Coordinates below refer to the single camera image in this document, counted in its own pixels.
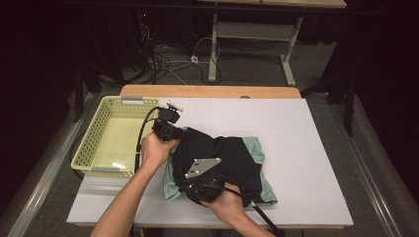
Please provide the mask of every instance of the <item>person's right arm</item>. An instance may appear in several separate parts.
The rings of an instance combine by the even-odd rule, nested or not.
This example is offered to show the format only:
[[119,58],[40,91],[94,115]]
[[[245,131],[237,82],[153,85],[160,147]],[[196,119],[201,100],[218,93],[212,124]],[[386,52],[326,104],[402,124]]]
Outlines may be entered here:
[[[232,186],[231,184],[226,183],[225,187],[240,192],[236,186]],[[205,201],[201,201],[201,203],[210,208],[219,220],[230,225],[243,236],[274,236],[246,214],[243,209],[241,198],[231,192],[222,192],[222,194],[212,203]]]

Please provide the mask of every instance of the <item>person's left arm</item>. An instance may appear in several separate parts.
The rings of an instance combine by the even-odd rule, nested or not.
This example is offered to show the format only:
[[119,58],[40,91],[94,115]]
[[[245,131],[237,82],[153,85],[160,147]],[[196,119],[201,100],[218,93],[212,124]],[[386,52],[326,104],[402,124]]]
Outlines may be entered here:
[[104,212],[91,236],[128,235],[145,188],[177,142],[161,142],[154,133],[142,139],[141,166]]

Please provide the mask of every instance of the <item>human arm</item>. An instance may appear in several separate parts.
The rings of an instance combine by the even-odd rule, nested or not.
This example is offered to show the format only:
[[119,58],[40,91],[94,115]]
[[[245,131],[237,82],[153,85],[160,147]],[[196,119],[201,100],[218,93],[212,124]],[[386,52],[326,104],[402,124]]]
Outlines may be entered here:
[[145,188],[177,142],[178,140],[161,142],[155,133],[150,133],[141,140],[141,166],[108,206],[91,236],[128,235]]
[[[236,186],[232,186],[231,184],[226,183],[225,187],[240,192]],[[246,214],[243,209],[241,198],[231,192],[222,192],[212,203],[205,201],[201,201],[201,203],[210,208],[219,220],[230,225],[243,236],[274,236]]]

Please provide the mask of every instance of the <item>green cloth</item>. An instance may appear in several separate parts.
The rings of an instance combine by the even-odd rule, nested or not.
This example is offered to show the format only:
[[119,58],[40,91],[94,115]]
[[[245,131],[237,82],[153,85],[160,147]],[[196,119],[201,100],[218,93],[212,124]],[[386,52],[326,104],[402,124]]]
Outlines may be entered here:
[[[265,154],[262,152],[262,146],[259,142],[259,139],[254,136],[249,137],[242,137],[244,144],[247,147],[250,155],[253,157],[255,163],[262,165],[265,161]],[[169,157],[166,164],[166,170],[164,173],[164,195],[167,200],[177,198],[181,192],[179,191],[179,187],[176,186],[175,180],[173,178],[173,166],[172,166],[172,156]],[[265,179],[263,171],[261,169],[260,178],[262,182],[262,192],[260,196],[263,203],[257,203],[258,205],[272,205],[277,203],[277,198],[269,185],[268,181]]]

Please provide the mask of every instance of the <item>basket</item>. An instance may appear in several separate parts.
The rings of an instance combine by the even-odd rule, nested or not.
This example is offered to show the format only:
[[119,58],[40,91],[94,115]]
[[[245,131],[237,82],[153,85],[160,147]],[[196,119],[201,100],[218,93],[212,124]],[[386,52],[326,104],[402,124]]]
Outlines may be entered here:
[[[71,168],[87,176],[132,177],[135,149],[148,112],[159,106],[158,99],[123,101],[119,96],[102,99],[71,162]],[[156,118],[157,112],[150,115]],[[151,132],[149,122],[142,136]]]

